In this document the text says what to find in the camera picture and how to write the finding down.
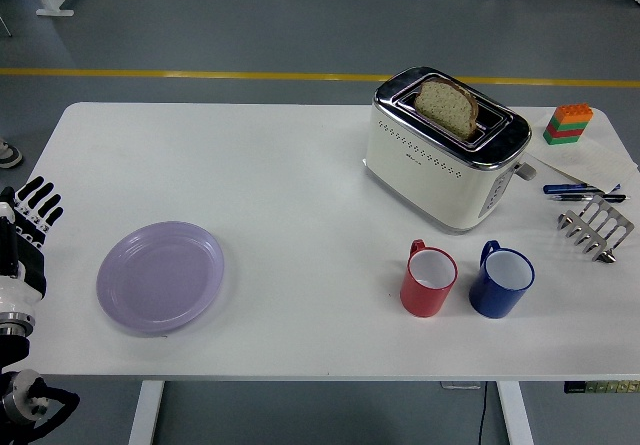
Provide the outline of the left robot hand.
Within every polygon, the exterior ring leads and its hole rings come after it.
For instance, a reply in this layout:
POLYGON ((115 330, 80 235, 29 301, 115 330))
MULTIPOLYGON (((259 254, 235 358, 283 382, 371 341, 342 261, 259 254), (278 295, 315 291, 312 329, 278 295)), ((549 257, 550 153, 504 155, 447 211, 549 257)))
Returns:
POLYGON ((34 314, 46 294, 42 248, 64 213, 61 195, 42 176, 1 192, 1 316, 34 314))

